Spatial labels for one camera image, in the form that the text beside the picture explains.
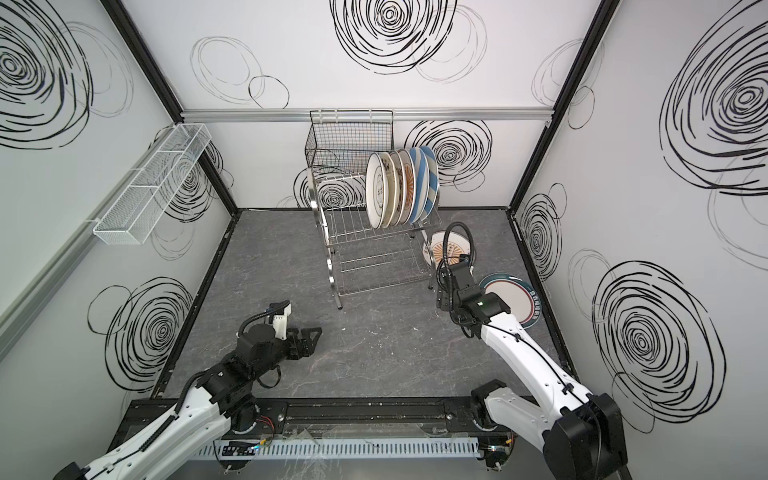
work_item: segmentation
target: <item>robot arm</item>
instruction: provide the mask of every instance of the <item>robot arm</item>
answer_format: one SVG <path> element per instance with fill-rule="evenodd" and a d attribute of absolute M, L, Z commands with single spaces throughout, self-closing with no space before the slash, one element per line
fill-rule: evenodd
<path fill-rule="evenodd" d="M 115 450 L 85 468 L 71 463 L 54 480 L 164 480 L 195 452 L 232 428 L 246 431 L 255 425 L 253 382 L 280 362 L 311 356 L 322 334 L 320 328 L 286 326 L 290 304 L 247 319 L 237 346 L 218 364 L 190 378 L 179 403 Z M 269 316 L 270 323 L 255 320 Z"/>
<path fill-rule="evenodd" d="M 467 233 L 470 254 L 450 265 L 453 227 Z M 475 246 L 466 225 L 445 229 L 437 267 L 437 306 L 469 337 L 493 348 L 531 392 L 536 404 L 515 395 L 498 380 L 472 391 L 472 410 L 481 428 L 504 425 L 542 451 L 558 480 L 605 478 L 627 464 L 621 412 L 607 395 L 592 395 L 568 375 L 525 332 L 495 293 L 472 278 Z"/>

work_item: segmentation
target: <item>stainless steel dish rack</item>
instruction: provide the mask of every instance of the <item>stainless steel dish rack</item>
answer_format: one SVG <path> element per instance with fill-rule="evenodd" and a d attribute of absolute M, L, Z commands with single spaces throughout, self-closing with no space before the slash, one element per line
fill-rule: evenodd
<path fill-rule="evenodd" d="M 302 191 L 323 242 L 331 291 L 342 308 L 342 296 L 430 278 L 433 268 L 422 249 L 441 221 L 435 208 L 414 224 L 371 226 L 366 168 L 371 153 L 394 150 L 393 113 L 353 111 L 360 121 L 339 121 L 339 112 L 310 113 Z"/>

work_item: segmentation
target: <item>wall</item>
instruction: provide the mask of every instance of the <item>wall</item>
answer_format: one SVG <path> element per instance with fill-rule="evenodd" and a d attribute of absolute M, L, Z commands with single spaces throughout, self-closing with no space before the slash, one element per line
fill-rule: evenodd
<path fill-rule="evenodd" d="M 0 10 L 2 310 L 169 119 L 96 0 Z M 26 46 L 11 52 L 8 38 Z M 53 80 L 45 101 L 25 94 Z M 47 123 L 21 128 L 23 115 Z M 104 453 L 154 384 L 228 222 L 196 169 L 144 245 L 95 245 L 0 362 L 4 478 L 52 478 Z"/>
<path fill-rule="evenodd" d="M 764 476 L 766 20 L 765 0 L 625 0 L 592 118 L 517 213 L 639 480 Z"/>
<path fill-rule="evenodd" d="M 228 109 L 553 105 L 599 2 L 125 3 L 184 108 Z M 543 127 L 475 123 L 422 126 L 443 130 L 442 205 L 509 204 Z M 240 207 L 290 203 L 308 125 L 209 127 Z M 414 127 L 396 125 L 396 147 Z"/>

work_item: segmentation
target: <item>wire basket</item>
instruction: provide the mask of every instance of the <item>wire basket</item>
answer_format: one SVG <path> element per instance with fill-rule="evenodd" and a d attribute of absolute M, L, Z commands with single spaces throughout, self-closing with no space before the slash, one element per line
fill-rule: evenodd
<path fill-rule="evenodd" d="M 440 224 L 435 209 L 424 221 L 372 227 L 366 212 L 366 171 L 372 153 L 395 149 L 393 115 L 357 113 L 359 121 L 338 121 L 337 111 L 311 112 L 304 147 L 309 204 L 339 308 L 343 295 L 428 279 L 432 269 L 421 254 L 425 235 L 417 230 Z"/>
<path fill-rule="evenodd" d="M 204 124 L 174 125 L 98 221 L 94 235 L 107 245 L 144 243 L 209 143 Z"/>

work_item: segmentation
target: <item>white plate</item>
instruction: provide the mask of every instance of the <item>white plate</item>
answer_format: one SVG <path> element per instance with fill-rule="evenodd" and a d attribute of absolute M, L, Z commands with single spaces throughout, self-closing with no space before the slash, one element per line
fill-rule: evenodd
<path fill-rule="evenodd" d="M 402 212 L 400 213 L 400 220 L 397 223 L 405 223 L 411 217 L 411 213 L 413 213 L 413 197 L 416 189 L 416 175 L 415 170 L 413 169 L 413 160 L 411 159 L 411 155 L 408 153 L 408 151 L 405 148 L 400 148 L 397 150 L 397 154 L 400 156 L 400 160 L 402 161 L 402 174 L 404 176 L 403 190 L 405 191 L 402 196 Z"/>
<path fill-rule="evenodd" d="M 437 158 L 435 158 L 435 152 L 430 147 L 419 147 L 424 156 L 427 159 L 427 165 L 429 167 L 429 189 L 427 190 L 427 201 L 424 205 L 424 211 L 422 212 L 419 220 L 425 220 L 432 209 L 435 207 L 437 199 L 437 190 L 440 187 L 439 172 L 437 167 Z"/>
<path fill-rule="evenodd" d="M 427 250 L 426 245 L 422 248 L 424 260 L 433 266 L 437 266 L 442 259 L 442 239 L 444 236 L 444 230 L 436 232 L 429 241 L 430 249 Z M 469 253 L 469 240 L 459 233 L 451 232 L 448 237 L 448 264 L 458 263 L 458 256 L 462 253 Z"/>
<path fill-rule="evenodd" d="M 406 166 L 402 163 L 402 158 L 396 151 L 389 152 L 389 156 L 395 163 L 395 178 L 397 179 L 397 187 L 399 189 L 397 194 L 397 200 L 395 200 L 395 212 L 392 215 L 392 222 L 390 227 L 400 224 L 400 217 L 402 217 L 402 208 L 406 202 Z"/>
<path fill-rule="evenodd" d="M 504 300 L 523 328 L 530 328 L 541 317 L 541 299 L 528 282 L 509 273 L 492 273 L 478 285 Z"/>
<path fill-rule="evenodd" d="M 392 225 L 392 219 L 395 217 L 395 203 L 397 202 L 397 196 L 399 194 L 399 182 L 396 178 L 397 171 L 395 169 L 395 161 L 392 157 L 385 151 L 379 152 L 379 156 L 384 165 L 384 178 L 389 186 L 389 198 L 386 201 L 382 220 L 382 228 L 387 228 Z"/>
<path fill-rule="evenodd" d="M 413 197 L 413 212 L 408 219 L 409 223 L 415 223 L 424 212 L 424 206 L 427 203 L 427 190 L 429 189 L 429 167 L 427 158 L 420 148 L 414 147 L 408 150 L 413 160 L 416 173 L 416 189 Z"/>
<path fill-rule="evenodd" d="M 366 171 L 366 210 L 371 227 L 381 227 L 384 206 L 388 200 L 389 185 L 384 178 L 384 163 L 379 154 L 371 154 Z"/>

